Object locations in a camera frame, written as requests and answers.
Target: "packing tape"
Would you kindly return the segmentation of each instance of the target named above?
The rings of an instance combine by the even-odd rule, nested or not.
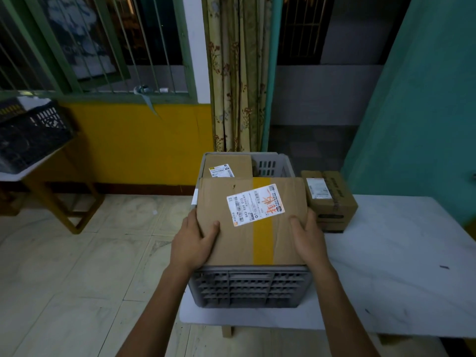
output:
[[[271,178],[253,178],[253,189],[270,184],[272,184]],[[268,217],[253,222],[253,264],[271,265],[273,260],[273,220]]]

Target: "gray plastic crate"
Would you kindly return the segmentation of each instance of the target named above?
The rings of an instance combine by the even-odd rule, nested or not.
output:
[[[203,176],[205,153],[200,165]],[[289,158],[277,153],[249,154],[253,174],[259,177],[294,177]],[[195,304],[205,308],[292,308],[301,302],[312,282],[306,266],[204,266],[188,282]]]

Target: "teal wall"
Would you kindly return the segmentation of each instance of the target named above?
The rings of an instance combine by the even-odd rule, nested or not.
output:
[[[342,173],[476,216],[476,0],[412,0]]]

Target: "curtain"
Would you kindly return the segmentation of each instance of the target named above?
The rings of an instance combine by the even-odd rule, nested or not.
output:
[[[260,151],[272,0],[202,0],[216,151]]]

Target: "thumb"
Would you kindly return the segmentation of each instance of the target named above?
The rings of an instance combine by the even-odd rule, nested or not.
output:
[[[207,246],[208,252],[210,253],[211,247],[217,238],[217,235],[220,231],[220,222],[215,220],[210,228],[208,234],[202,239],[202,243]]]
[[[291,224],[291,231],[293,232],[294,236],[304,232],[304,229],[301,226],[301,222],[299,222],[297,216],[290,216],[289,223]]]

